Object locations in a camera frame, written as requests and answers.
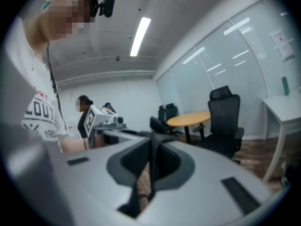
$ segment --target table leg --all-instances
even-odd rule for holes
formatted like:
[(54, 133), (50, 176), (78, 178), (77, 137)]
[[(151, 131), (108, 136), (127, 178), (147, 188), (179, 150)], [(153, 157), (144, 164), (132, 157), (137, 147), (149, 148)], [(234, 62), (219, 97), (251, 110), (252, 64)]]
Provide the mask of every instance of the table leg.
[(188, 126), (185, 126), (184, 129), (185, 129), (186, 142), (188, 144), (191, 144)]
[(267, 138), (268, 135), (268, 107), (265, 103), (263, 103), (263, 140)]
[(268, 179), (270, 178), (270, 176), (272, 175), (277, 162), (279, 160), (279, 157), (281, 155), (282, 152), (282, 148), (283, 148), (283, 144), (284, 144), (284, 140), (285, 140), (285, 135), (286, 135), (286, 130), (287, 130), (287, 126), (286, 125), (280, 125), (280, 133), (279, 133), (279, 138), (278, 138), (278, 142), (277, 142), (277, 147), (276, 150), (274, 152), (273, 155), (273, 159), (269, 165), (269, 168), (267, 170), (267, 172), (265, 173), (264, 177), (263, 177), (263, 181), (267, 182)]
[(204, 139), (205, 139), (205, 135), (204, 135), (203, 123), (200, 123), (200, 126), (201, 126), (201, 130), (200, 130), (199, 132), (200, 132), (200, 134), (201, 134), (202, 140), (204, 140)]

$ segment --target person in background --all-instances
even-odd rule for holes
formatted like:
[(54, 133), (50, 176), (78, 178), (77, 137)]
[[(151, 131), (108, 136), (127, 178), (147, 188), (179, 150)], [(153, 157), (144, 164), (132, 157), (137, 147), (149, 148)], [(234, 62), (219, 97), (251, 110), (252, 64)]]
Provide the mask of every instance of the person in background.
[(93, 105), (93, 101), (89, 100), (87, 96), (80, 96), (78, 97), (76, 101), (76, 108), (77, 111), (83, 112), (83, 114), (80, 117), (79, 123), (78, 123), (78, 130), (82, 138), (87, 138), (87, 133), (84, 127), (84, 122), (87, 117), (87, 113), (90, 109), (90, 105)]
[(47, 0), (37, 15), (24, 21), (15, 18), (4, 45), (12, 65), (36, 91), (21, 125), (43, 140), (57, 142), (63, 153), (88, 150), (89, 142), (68, 136), (51, 67), (43, 62), (42, 52), (50, 41), (66, 39), (78, 23), (92, 22), (96, 13), (95, 0)]
[(111, 106), (111, 103), (109, 103), (109, 102), (105, 103), (104, 107), (109, 109), (110, 111), (113, 111), (114, 113), (116, 113), (115, 110), (113, 109), (113, 107)]

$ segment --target green object on desk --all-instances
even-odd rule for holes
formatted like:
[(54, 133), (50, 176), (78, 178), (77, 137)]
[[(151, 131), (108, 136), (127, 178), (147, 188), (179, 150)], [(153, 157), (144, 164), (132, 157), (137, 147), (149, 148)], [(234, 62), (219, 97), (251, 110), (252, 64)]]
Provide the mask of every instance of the green object on desk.
[(289, 95), (290, 90), (289, 90), (289, 88), (288, 88), (288, 83), (287, 83), (286, 76), (285, 76), (285, 77), (282, 77), (281, 79), (282, 79), (284, 94), (287, 96), (287, 95)]

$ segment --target round wooden table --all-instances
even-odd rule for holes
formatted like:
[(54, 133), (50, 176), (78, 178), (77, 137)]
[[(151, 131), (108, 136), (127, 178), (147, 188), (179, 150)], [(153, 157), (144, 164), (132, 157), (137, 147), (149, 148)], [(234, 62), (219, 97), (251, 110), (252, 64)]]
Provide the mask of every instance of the round wooden table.
[[(209, 120), (211, 118), (209, 111), (200, 111), (200, 112), (194, 112), (190, 114), (185, 115), (179, 115), (175, 116), (167, 121), (167, 124), (169, 126), (173, 127), (184, 127), (185, 128), (185, 136), (186, 136), (186, 142), (188, 144), (191, 143), (190, 135), (189, 135), (189, 126), (193, 126), (196, 124), (200, 124), (200, 126), (203, 126), (203, 122)], [(204, 136), (204, 129), (201, 128), (200, 130), (202, 139), (205, 138)]]

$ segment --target white t-shirt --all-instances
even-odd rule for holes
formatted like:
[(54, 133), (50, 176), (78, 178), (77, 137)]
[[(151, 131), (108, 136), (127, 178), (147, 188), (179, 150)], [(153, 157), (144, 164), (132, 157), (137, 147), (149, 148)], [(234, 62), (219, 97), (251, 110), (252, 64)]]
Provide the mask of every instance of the white t-shirt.
[(47, 66), (36, 58), (29, 46), (19, 17), (14, 20), (10, 29), (5, 52), (36, 91), (24, 114), (22, 126), (38, 133), (44, 140), (58, 142), (60, 145), (67, 132), (52, 88), (50, 72)]

